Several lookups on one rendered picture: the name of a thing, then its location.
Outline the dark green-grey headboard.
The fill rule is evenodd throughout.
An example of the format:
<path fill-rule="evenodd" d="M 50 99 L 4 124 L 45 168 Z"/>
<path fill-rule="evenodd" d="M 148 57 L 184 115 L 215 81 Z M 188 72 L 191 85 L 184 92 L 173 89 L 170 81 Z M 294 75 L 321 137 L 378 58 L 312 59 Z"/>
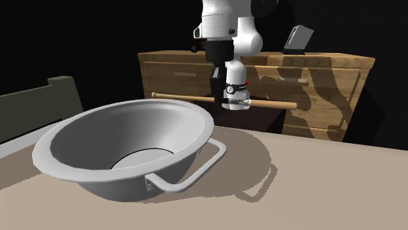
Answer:
<path fill-rule="evenodd" d="M 47 81 L 47 86 L 0 95 L 0 144 L 83 112 L 73 77 Z"/>

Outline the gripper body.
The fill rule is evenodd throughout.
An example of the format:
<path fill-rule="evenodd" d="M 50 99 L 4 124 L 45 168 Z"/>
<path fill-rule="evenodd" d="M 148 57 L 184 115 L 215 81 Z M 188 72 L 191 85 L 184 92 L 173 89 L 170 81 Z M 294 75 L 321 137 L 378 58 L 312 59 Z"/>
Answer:
<path fill-rule="evenodd" d="M 228 41 L 206 41 L 205 59 L 214 64 L 215 67 L 225 65 L 225 62 L 232 61 L 234 57 L 233 40 Z"/>

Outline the wooden baseball bat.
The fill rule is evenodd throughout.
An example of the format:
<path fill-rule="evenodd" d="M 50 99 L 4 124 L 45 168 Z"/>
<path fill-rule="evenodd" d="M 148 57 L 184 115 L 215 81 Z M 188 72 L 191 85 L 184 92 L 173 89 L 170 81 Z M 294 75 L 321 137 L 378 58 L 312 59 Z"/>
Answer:
<path fill-rule="evenodd" d="M 183 101 L 204 101 L 215 103 L 216 100 L 214 97 L 199 97 L 191 95 L 172 95 L 172 94 L 162 94 L 152 92 L 151 97 L 153 98 L 163 98 L 163 99 L 178 99 Z M 298 108 L 297 103 L 291 102 L 282 102 L 282 101 L 264 101 L 256 99 L 231 99 L 223 98 L 222 103 L 231 104 L 231 105 L 243 105 L 245 107 L 261 107 L 261 108 L 275 108 L 275 109 L 286 109 L 286 110 L 295 110 Z"/>

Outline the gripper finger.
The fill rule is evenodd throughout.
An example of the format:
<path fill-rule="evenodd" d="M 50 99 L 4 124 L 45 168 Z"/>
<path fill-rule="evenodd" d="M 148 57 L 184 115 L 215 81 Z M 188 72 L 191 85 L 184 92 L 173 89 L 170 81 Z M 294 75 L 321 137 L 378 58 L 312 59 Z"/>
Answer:
<path fill-rule="evenodd" d="M 211 95 L 214 97 L 216 106 L 221 107 L 224 98 L 224 89 L 226 87 L 226 67 L 213 67 L 210 75 Z"/>

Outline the wooden chest of drawers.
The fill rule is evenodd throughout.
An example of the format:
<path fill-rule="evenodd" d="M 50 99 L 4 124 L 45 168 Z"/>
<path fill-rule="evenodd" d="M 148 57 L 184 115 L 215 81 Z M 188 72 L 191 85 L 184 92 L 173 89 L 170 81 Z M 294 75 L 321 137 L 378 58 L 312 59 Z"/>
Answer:
<path fill-rule="evenodd" d="M 212 64 L 205 53 L 165 50 L 138 55 L 145 97 L 152 93 L 204 96 Z M 285 135 L 341 141 L 375 60 L 338 53 L 242 57 L 252 96 L 297 103 L 284 119 Z"/>

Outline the grey box with black base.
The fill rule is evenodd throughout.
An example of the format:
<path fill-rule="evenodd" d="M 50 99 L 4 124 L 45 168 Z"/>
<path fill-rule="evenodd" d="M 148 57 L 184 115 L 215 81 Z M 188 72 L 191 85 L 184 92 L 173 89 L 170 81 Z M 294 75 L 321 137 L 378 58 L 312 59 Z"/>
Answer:
<path fill-rule="evenodd" d="M 282 49 L 282 53 L 288 55 L 304 55 L 305 48 L 313 33 L 314 29 L 310 29 L 304 25 L 294 26 Z"/>

